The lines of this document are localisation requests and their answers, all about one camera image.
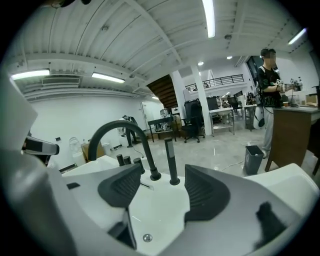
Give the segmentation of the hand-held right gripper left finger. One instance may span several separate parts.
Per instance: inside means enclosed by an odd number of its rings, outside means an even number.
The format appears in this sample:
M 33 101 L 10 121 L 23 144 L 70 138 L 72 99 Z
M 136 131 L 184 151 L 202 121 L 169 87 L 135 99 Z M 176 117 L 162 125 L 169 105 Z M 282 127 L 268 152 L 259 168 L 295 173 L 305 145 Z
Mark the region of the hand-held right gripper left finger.
M 23 228 L 52 256 L 136 256 L 81 209 L 57 169 L 20 151 L 1 151 L 0 185 Z

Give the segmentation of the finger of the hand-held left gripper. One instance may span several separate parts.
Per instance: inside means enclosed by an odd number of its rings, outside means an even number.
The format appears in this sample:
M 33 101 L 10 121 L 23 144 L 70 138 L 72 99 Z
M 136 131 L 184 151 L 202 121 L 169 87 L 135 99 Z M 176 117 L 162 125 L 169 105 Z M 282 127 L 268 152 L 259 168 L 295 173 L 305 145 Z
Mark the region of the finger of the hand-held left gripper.
M 57 144 L 47 142 L 32 136 L 27 136 L 25 139 L 25 145 L 22 149 L 31 155 L 46 155 L 54 156 L 60 152 L 60 147 Z

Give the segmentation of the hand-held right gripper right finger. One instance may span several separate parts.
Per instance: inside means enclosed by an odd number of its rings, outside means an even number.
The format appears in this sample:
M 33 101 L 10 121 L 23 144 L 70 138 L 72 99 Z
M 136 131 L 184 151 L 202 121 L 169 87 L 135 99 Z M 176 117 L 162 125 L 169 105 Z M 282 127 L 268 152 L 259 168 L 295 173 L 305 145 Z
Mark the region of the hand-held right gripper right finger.
M 183 184 L 146 194 L 139 213 L 146 256 L 247 256 L 301 220 L 261 184 L 196 165 L 185 166 Z

